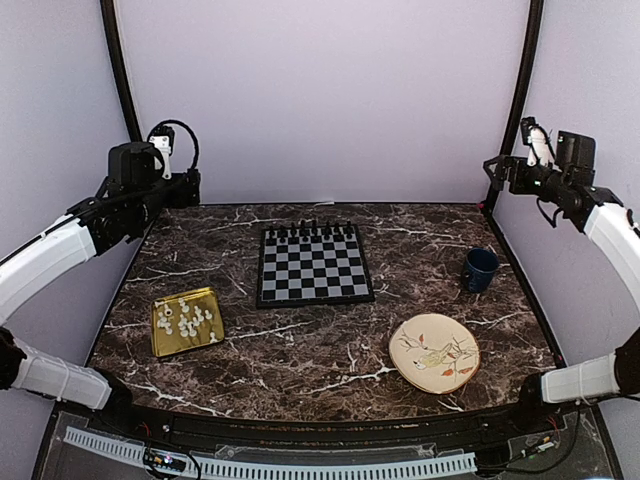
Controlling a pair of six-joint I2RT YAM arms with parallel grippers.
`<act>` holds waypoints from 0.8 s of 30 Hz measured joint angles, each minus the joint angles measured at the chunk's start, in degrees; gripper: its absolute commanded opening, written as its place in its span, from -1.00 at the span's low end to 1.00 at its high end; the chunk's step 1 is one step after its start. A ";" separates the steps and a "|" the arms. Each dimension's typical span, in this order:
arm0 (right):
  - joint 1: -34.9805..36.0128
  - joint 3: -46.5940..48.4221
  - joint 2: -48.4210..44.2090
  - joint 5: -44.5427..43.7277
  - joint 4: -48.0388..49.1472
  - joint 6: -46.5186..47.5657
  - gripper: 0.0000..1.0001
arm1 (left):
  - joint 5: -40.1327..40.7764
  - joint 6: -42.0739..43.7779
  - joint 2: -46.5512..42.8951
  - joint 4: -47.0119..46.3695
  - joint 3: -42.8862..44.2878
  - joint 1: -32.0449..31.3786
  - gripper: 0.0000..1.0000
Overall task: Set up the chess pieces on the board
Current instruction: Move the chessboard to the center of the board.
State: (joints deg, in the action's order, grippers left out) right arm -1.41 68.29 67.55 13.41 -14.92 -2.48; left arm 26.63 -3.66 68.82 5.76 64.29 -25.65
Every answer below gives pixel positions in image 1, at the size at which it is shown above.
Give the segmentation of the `gold square tray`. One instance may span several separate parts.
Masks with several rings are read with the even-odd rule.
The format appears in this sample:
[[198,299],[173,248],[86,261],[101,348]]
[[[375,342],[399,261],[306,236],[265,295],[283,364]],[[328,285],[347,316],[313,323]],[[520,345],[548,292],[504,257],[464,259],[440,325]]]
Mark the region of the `gold square tray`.
[[151,303],[151,345],[157,358],[214,345],[224,338],[218,297],[211,287]]

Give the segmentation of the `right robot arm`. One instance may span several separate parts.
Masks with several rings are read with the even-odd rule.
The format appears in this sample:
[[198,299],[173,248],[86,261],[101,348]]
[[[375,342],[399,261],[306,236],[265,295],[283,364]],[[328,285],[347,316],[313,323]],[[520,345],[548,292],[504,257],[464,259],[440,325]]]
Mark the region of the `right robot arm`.
[[[563,217],[604,254],[632,298],[639,297],[639,224],[631,209],[608,188],[597,187],[596,142],[561,131],[552,147],[547,132],[532,118],[521,129],[524,157],[499,155],[484,162],[493,189],[530,195],[536,203],[555,205],[551,226]],[[510,424],[521,434],[534,432],[549,407],[594,400],[639,397],[639,335],[633,333],[613,352],[577,365],[528,377]]]

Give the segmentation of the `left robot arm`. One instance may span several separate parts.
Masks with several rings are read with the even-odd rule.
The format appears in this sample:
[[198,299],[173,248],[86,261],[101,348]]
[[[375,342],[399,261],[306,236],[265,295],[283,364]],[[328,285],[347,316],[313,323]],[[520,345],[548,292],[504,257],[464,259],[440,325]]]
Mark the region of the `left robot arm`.
[[[125,143],[108,155],[108,174],[98,191],[59,217],[38,236],[1,261],[1,320],[10,317],[53,281],[121,242],[145,235],[164,208],[200,201],[198,164],[183,173],[169,164],[171,139]],[[141,427],[128,404],[129,390],[112,375],[47,354],[1,330],[1,387],[22,389],[57,401],[101,411],[120,436]]]

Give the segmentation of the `black grey chessboard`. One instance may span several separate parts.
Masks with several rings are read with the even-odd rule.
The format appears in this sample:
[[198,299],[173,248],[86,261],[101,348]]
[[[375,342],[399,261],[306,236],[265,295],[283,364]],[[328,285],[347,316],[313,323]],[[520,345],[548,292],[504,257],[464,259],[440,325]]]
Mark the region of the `black grey chessboard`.
[[359,228],[301,221],[261,231],[258,309],[375,300]]

